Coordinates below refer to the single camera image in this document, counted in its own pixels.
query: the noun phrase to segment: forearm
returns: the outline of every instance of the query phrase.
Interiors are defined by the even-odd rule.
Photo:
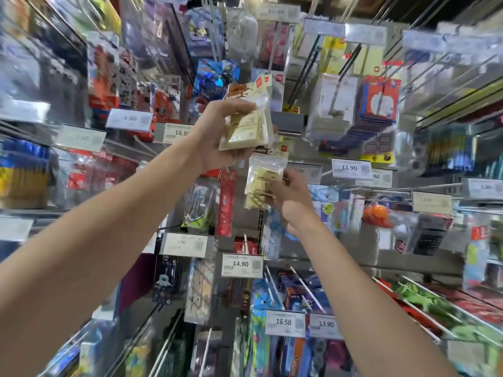
[[[178,142],[0,264],[0,370],[32,377],[110,296],[202,169]]]
[[[299,239],[362,376],[455,377],[431,339],[370,279],[332,233],[306,220]]]

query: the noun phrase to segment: hand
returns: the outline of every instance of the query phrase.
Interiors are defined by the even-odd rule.
[[[237,98],[212,101],[206,106],[189,134],[195,140],[195,150],[204,172],[232,165],[252,155],[255,147],[219,151],[218,146],[227,128],[225,117],[234,113],[250,113],[255,108],[255,103]]]
[[[274,198],[266,197],[265,202],[278,209],[283,216],[283,224],[286,230],[299,236],[299,230],[308,219],[318,219],[311,193],[304,177],[294,170],[286,169],[283,175],[288,185],[279,181],[273,181],[267,185],[272,190]]]

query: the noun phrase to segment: person's left hand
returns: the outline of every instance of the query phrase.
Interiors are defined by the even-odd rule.
[[[252,155],[255,147],[219,151],[218,146],[227,129],[225,117],[234,113],[250,113],[255,108],[255,103],[237,98],[212,101],[206,106],[189,134],[189,137],[195,140],[195,150],[203,171],[223,168]]]

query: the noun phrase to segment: green round sticker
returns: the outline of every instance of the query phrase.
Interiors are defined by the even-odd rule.
[[[333,213],[333,205],[331,203],[327,203],[323,207],[323,212],[325,214],[332,214]]]

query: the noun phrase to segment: person's right hand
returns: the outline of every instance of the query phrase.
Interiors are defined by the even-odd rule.
[[[268,183],[274,194],[273,198],[266,198],[266,202],[278,209],[283,216],[286,230],[298,237],[299,230],[306,220],[318,219],[311,201],[311,193],[304,177],[294,170],[286,169],[284,178],[287,185],[273,181]]]

